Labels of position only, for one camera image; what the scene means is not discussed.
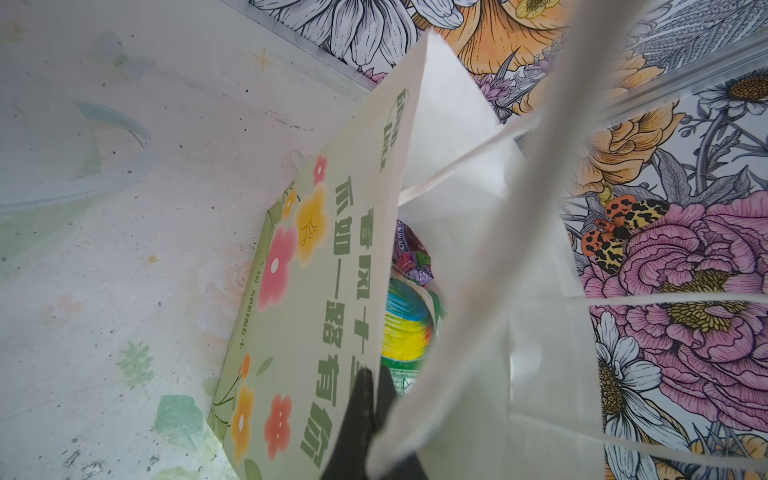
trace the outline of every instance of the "gray stem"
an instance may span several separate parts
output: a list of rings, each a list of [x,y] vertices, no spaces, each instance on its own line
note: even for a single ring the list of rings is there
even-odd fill
[[[728,119],[728,110],[723,109],[718,112],[715,120],[710,125],[699,148],[699,155],[696,159],[696,195],[707,189],[707,164],[710,159],[710,147],[715,139],[715,134],[720,129],[720,125]]]

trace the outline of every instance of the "shopping bag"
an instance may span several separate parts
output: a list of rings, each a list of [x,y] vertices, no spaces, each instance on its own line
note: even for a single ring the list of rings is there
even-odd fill
[[[208,419],[240,478],[319,478],[356,373],[371,369],[376,384],[398,217],[429,250],[450,311],[515,146],[401,211],[398,195],[497,123],[451,48],[425,34],[269,209]],[[500,475],[509,383],[502,338],[419,453],[430,478]]]

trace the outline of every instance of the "white daisy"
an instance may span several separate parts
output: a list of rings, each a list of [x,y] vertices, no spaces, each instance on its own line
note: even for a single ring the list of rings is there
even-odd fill
[[[367,65],[377,51],[396,64],[416,43],[418,32],[400,0],[249,0],[337,58],[351,49],[357,65]]]
[[[768,69],[760,68],[699,92],[700,103],[714,110],[728,110],[728,116],[738,118],[747,113],[760,115],[768,107]]]
[[[659,386],[661,369],[637,359],[637,340],[619,337],[616,319],[609,312],[603,313],[596,336],[605,433],[635,442],[642,442],[645,434],[661,445],[688,450],[685,438],[639,394]],[[659,478],[649,455],[606,445],[605,456],[616,480]]]

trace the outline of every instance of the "purple candy wrapper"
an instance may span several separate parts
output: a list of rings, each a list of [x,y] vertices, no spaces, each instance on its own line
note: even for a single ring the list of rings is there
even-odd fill
[[[395,247],[392,249],[392,266],[408,279],[421,286],[435,279],[432,275],[426,248],[408,225],[397,220]]]

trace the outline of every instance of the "red flower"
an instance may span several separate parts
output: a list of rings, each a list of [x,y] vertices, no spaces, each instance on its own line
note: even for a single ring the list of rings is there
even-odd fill
[[[325,155],[318,155],[317,156],[317,163],[315,163],[315,185],[318,183],[325,181],[326,179],[326,167],[328,166],[328,157]]]
[[[267,454],[270,460],[274,460],[277,452],[288,448],[290,440],[290,417],[291,401],[290,397],[280,398],[275,395],[272,399],[272,414],[266,419],[264,425],[264,441],[267,443]]]

